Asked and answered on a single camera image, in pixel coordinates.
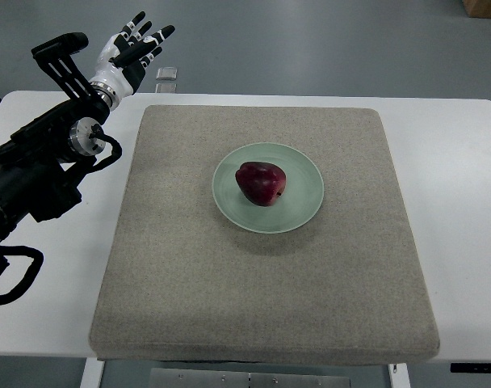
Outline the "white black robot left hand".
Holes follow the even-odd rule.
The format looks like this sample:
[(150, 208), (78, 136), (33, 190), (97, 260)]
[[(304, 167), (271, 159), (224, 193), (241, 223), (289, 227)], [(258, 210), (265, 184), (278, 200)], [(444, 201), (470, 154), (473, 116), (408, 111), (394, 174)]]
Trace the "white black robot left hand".
[(138, 13), (99, 54), (90, 85), (112, 111), (137, 92), (149, 65), (162, 52), (162, 42), (175, 31), (174, 26), (167, 25), (151, 33), (151, 27), (145, 12)]

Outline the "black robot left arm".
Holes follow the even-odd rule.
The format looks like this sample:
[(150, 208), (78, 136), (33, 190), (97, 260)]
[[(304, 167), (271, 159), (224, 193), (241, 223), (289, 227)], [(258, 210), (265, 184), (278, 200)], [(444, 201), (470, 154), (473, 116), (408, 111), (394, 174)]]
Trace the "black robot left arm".
[(71, 56), (88, 45), (82, 32), (66, 33), (32, 49), (37, 65), (67, 94), (65, 102), (24, 125), (0, 145), (0, 242), (27, 215), (35, 221), (59, 218), (82, 200), (78, 185), (92, 172), (111, 165), (116, 153), (98, 161), (76, 145), (70, 131), (93, 119), (91, 140), (103, 137), (110, 109), (78, 70)]

